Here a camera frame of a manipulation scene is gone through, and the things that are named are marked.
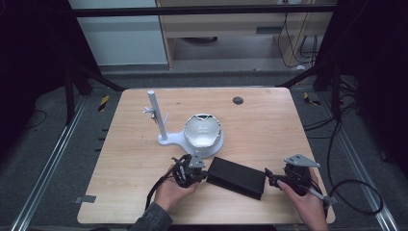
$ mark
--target human hand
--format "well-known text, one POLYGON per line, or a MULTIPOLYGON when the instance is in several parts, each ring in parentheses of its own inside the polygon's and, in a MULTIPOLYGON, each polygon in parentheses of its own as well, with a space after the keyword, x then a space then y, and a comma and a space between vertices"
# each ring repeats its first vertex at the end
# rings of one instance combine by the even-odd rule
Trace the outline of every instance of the human hand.
MULTIPOLYGON (((315 172, 309 167, 312 179, 318 184, 319 180, 315 172)), ((298 195, 294 190, 282 181, 278 181, 279 187, 285 195, 291 200, 296 208, 300 218, 306 224, 309 230, 325 231, 329 230, 326 222, 323 201, 311 192, 307 192, 304 196, 298 195)))
POLYGON ((195 192, 198 182, 188 188, 180 187, 173 176, 167 178, 156 190, 154 202, 160 205, 166 212, 172 210, 184 197, 195 192))

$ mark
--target cable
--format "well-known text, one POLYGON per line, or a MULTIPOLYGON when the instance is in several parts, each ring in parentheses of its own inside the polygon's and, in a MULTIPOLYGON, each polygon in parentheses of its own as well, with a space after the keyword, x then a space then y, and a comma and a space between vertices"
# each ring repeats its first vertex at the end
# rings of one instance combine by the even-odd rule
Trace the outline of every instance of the cable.
POLYGON ((156 182, 156 184, 154 184, 153 188, 150 190, 149 194, 147 195, 147 199, 146 199, 146 206, 144 207, 144 211, 147 210, 147 208, 150 205, 150 201, 152 199, 153 193, 157 190, 157 188, 159 188, 160 185, 163 184, 163 182, 169 178, 170 173, 175 170, 177 167, 179 167, 178 164, 175 164, 174 166, 172 166, 168 172, 163 175, 162 177, 159 178, 159 180, 156 182))
POLYGON ((319 124, 319 125, 317 125, 317 126, 315 126, 315 127, 306 128, 306 129, 304 129, 304 130, 305 130, 305 132, 307 132, 307 131, 312 131, 312 130, 318 129, 318 128, 320 128, 320 127, 322 127, 322 126, 328 124, 328 123, 331 122, 333 119, 334 119, 334 117, 332 117, 332 118, 330 118, 330 119, 324 121, 322 124, 319 124))
POLYGON ((42 121, 40 121, 39 123, 37 123, 37 124, 35 124, 35 125, 32 125, 32 126, 29 126, 29 127, 25 127, 24 129, 32 129, 32 128, 38 127, 40 124, 42 124, 42 123, 45 121, 45 119, 47 119, 47 113, 46 113, 45 111, 43 111, 43 110, 35 110, 34 112, 35 112, 35 113, 43 113, 43 114, 44 114, 44 118, 43 118, 42 121))
POLYGON ((330 154, 331 154, 331 149, 333 146, 333 140, 334 137, 336 136, 336 130, 339 128, 339 126, 342 124, 341 120, 338 120, 335 126, 335 129, 333 131, 333 135, 330 139, 330 143, 329 143, 329 148, 328 148, 328 152, 327 152, 327 162, 326 162, 326 166, 327 166, 327 175, 330 181, 330 184, 332 185, 333 189, 330 191, 329 196, 333 196, 334 193, 336 193, 336 195, 346 204, 348 205, 351 209, 361 213, 361 214, 365 214, 365 215, 376 215, 378 214, 384 207, 384 201, 383 198, 381 196, 381 194, 379 193, 378 190, 376 190, 373 186, 369 185, 368 183, 364 182, 364 181, 360 181, 360 180, 356 180, 356 179, 347 179, 344 181, 341 181, 340 183, 338 183, 337 185, 334 185, 333 183, 333 179, 332 179, 332 175, 331 175, 331 171, 330 171, 330 154), (367 187, 369 187, 373 192, 375 192, 380 200, 380 205, 378 206, 378 209, 375 211, 366 211, 366 210, 362 210, 360 208, 357 208, 356 206, 352 205, 350 202, 348 202, 346 199, 344 199, 344 197, 337 192, 337 188, 341 185, 347 184, 347 183, 357 183, 357 184, 362 184, 365 185, 367 187))
MULTIPOLYGON (((351 112, 351 110, 357 109, 356 105, 357 105, 357 104, 355 104, 355 103, 350 103, 349 105, 347 105, 346 107, 344 107, 344 108, 341 110, 342 115, 348 115, 349 112, 351 112)), ((313 124, 310 124, 310 125, 306 125, 306 126, 312 126, 312 125, 315 125, 315 124, 317 124, 317 123, 324 122, 324 124, 321 124, 320 126, 316 126, 316 127, 312 127, 312 128, 309 128, 309 129, 305 129, 305 131, 311 131, 311 130, 314 130, 314 129, 318 129, 318 128, 322 127, 323 125, 326 125, 326 124, 327 124, 327 122, 325 122, 325 121, 330 122, 330 121, 333 121, 333 120, 334 120, 334 117, 331 117, 331 118, 327 118, 327 119, 321 120, 321 121, 319 121, 319 122, 316 122, 316 123, 313 123, 313 124)), ((307 138, 307 139, 322 139, 322 140, 323 140, 323 139, 331 139, 332 137, 333 137, 333 135, 332 135, 332 136, 329 136, 329 137, 306 137, 306 138, 307 138)))
POLYGON ((324 120, 321 120, 321 121, 318 121, 318 122, 314 122, 314 123, 312 123, 312 124, 304 125, 303 127, 304 127, 304 128, 305 128, 305 127, 310 127, 310 126, 316 125, 316 124, 318 124, 318 123, 325 122, 325 121, 327 121, 327 120, 333 120, 333 117, 327 118, 327 119, 324 119, 324 120))
POLYGON ((303 46, 304 46, 304 44, 305 44, 305 41, 306 41, 306 38, 307 38, 307 36, 305 36, 305 37, 303 37, 303 40, 302 40, 302 42, 300 43, 300 48, 299 48, 299 54, 300 54, 300 56, 301 57, 303 57, 303 58, 306 58, 306 59, 310 59, 313 55, 315 55, 315 57, 317 56, 317 45, 316 45, 316 43, 317 43, 317 40, 318 40, 318 37, 317 36, 315 36, 315 42, 314 42, 314 44, 313 44, 313 49, 312 49, 312 51, 303 51, 303 46))
POLYGON ((290 172, 291 174, 295 175, 297 178, 302 179, 302 181, 310 182, 311 187, 313 189, 315 189, 318 193, 322 194, 321 189, 319 187, 319 184, 314 179, 312 179, 312 177, 302 176, 299 173, 297 173, 297 172, 295 172, 293 170, 289 170, 289 169, 287 169, 287 171, 290 172))
POLYGON ((312 64, 310 64, 309 62, 310 67, 315 65, 316 59, 318 58, 317 50, 318 50, 318 37, 315 36, 315 40, 313 42, 313 52, 312 52, 312 57, 311 57, 312 64))
POLYGON ((312 139, 312 140, 326 140, 330 139, 331 137, 306 137, 307 139, 312 139))
POLYGON ((296 57, 296 55, 295 55, 295 53, 294 53, 294 51, 293 51, 293 45, 292 45, 292 41, 291 41, 291 39, 290 39, 289 31, 288 31, 287 19, 288 19, 288 13, 285 13, 285 20, 283 21, 282 29, 281 29, 281 32, 280 32, 280 34, 279 34, 279 36, 278 36, 278 49, 279 49, 279 53, 281 54, 281 57, 282 57, 282 60, 283 60, 283 64, 285 65, 285 67, 296 67, 296 66, 298 66, 299 64, 307 64, 307 62, 302 62, 302 61, 298 60, 297 57, 296 57), (289 45, 291 46, 292 55, 293 55, 293 57, 298 61, 298 64, 296 64, 296 65, 288 65, 288 64, 286 64, 286 63, 285 63, 285 59, 283 58, 282 50, 280 49, 280 37, 281 37, 281 34, 283 33, 284 28, 286 28, 286 34, 287 34, 287 36, 288 36, 289 45))
MULTIPOLYGON (((330 65, 333 65, 334 61, 338 60, 338 57, 333 57, 333 54, 338 56, 338 51, 342 49, 342 41, 344 40, 345 36, 347 36, 347 33, 351 30, 352 26, 354 23, 357 21, 357 19, 363 14, 364 9, 367 7, 369 0, 366 1, 365 5, 361 8, 359 12, 357 12, 357 15, 352 18, 351 22, 349 25, 346 26, 346 28, 340 32, 340 35, 336 37, 336 40, 334 40, 334 44, 329 46, 327 49, 327 52, 323 54, 323 57, 319 59, 321 62, 318 63, 318 66, 314 66, 315 68, 310 68, 303 73, 299 74, 298 76, 294 77, 292 80, 287 81, 284 84, 279 85, 278 87, 285 87, 289 88, 292 85, 296 84, 299 81, 302 81, 303 79, 307 78, 313 73, 317 73, 318 71, 321 71, 324 68, 327 68, 330 65)), ((359 5, 360 1, 355 1, 352 4, 353 5, 359 5)))

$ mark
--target table top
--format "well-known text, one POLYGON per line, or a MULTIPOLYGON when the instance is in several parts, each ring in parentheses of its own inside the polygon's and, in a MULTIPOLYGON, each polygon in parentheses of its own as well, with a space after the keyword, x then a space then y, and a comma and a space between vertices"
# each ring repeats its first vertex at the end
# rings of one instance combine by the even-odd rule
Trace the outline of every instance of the table top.
MULTIPOLYGON (((224 145, 219 158, 275 174, 284 174, 284 159, 300 153, 314 160, 292 96, 281 88, 137 89, 122 93, 78 214, 81 223, 134 223, 144 211, 146 197, 156 181, 185 151, 162 146, 158 125, 144 114, 156 92, 162 116, 169 114, 168 132, 181 131, 187 119, 211 114, 221 124, 224 145), (234 97, 241 97, 237 105, 234 97)), ((204 159, 208 169, 214 157, 204 159)), ((319 171, 315 169, 320 187, 319 171)), ((170 212, 174 224, 301 223, 291 201, 266 180, 261 200, 203 181, 170 212)), ((330 208, 327 222, 335 219, 330 208)))

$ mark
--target white cabinet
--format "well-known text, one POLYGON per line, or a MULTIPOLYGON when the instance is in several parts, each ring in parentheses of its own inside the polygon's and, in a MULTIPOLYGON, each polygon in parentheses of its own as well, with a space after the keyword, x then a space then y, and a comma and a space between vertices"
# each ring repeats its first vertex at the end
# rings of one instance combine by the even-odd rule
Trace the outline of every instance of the white cabinet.
MULTIPOLYGON (((69 0, 73 9, 156 7, 154 0, 69 0)), ((102 68, 165 64, 158 16, 78 17, 90 50, 102 68)))

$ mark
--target floor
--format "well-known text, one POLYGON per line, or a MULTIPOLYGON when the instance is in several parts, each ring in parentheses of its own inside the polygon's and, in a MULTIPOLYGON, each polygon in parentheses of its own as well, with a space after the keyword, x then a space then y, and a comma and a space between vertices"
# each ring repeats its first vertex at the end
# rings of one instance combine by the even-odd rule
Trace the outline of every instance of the floor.
MULTIPOLYGON (((313 50, 313 39, 307 38, 302 51, 313 50)), ((302 64, 287 67, 281 57, 277 44, 271 36, 247 38, 218 38, 208 42, 205 39, 179 39, 172 69, 162 69, 149 73, 141 71, 138 78, 134 75, 107 75, 113 82, 130 88, 150 87, 206 87, 206 86, 274 86, 296 76, 310 67, 311 59, 298 55, 302 64)), ((311 90, 314 77, 300 82, 292 88, 293 100, 303 124, 311 124, 330 116, 329 91, 315 93, 311 90), (322 103, 317 107, 305 103, 304 92, 308 91, 311 100, 322 103)), ((105 86, 91 81, 94 92, 87 97, 84 116, 78 121, 69 141, 64 147, 59 164, 52 171, 49 185, 44 189, 42 200, 38 201, 36 212, 30 217, 31 230, 89 230, 94 226, 80 225, 76 221, 79 204, 73 203, 77 195, 85 194, 89 178, 97 161, 106 129, 109 128, 115 113, 115 105, 120 93, 112 92, 105 86), (103 113, 95 110, 101 97, 110 95, 110 102, 103 113)), ((33 115, 24 136, 16 143, 10 168, 0 176, 0 207, 8 208, 0 216, 0 230, 9 230, 36 186, 43 167, 47 165, 60 135, 64 132, 64 89, 49 92, 38 99, 38 111, 33 115)), ((82 97, 76 93, 76 102, 82 97)), ((345 98, 344 104, 352 104, 345 98)), ((408 193, 408 181, 398 168, 381 161, 378 147, 363 119, 357 115, 356 108, 344 112, 344 124, 338 138, 333 142, 331 165, 333 177, 338 182, 345 178, 363 178, 375 184, 386 201, 387 211, 377 217, 362 216, 351 211, 343 203, 334 205, 337 219, 331 225, 332 230, 408 230, 408 208, 404 201, 408 193), (379 220, 387 219, 388 213, 398 227, 384 227, 379 220)), ((325 163, 329 137, 334 126, 322 130, 307 132, 316 159, 325 163)), ((322 175, 327 175, 323 168, 322 175)), ((371 192, 356 188, 346 188, 342 193, 350 195, 352 202, 366 205, 371 192)), ((110 225, 123 230, 122 226, 110 225)), ((278 230, 295 230, 293 225, 282 225, 278 230)))

